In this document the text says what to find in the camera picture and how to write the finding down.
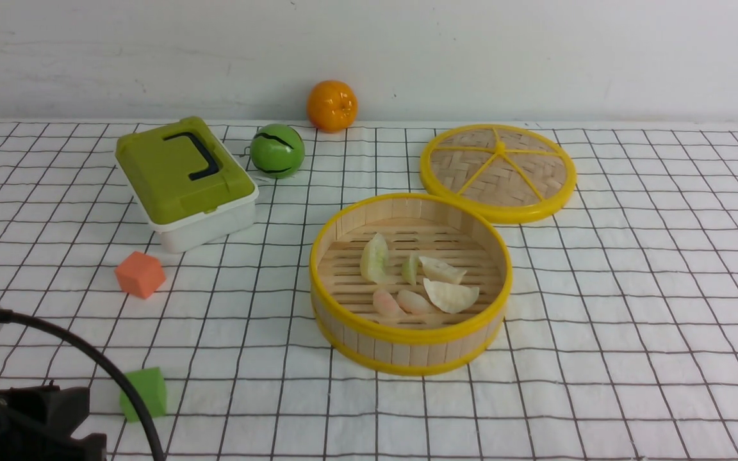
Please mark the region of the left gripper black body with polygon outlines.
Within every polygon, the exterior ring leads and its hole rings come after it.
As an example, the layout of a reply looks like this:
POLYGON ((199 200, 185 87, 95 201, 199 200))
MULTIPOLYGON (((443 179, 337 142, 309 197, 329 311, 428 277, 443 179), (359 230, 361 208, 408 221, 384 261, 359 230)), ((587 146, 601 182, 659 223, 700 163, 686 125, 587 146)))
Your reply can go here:
POLYGON ((90 416, 90 389, 0 390, 0 460, 105 460, 106 436, 73 433, 90 416))

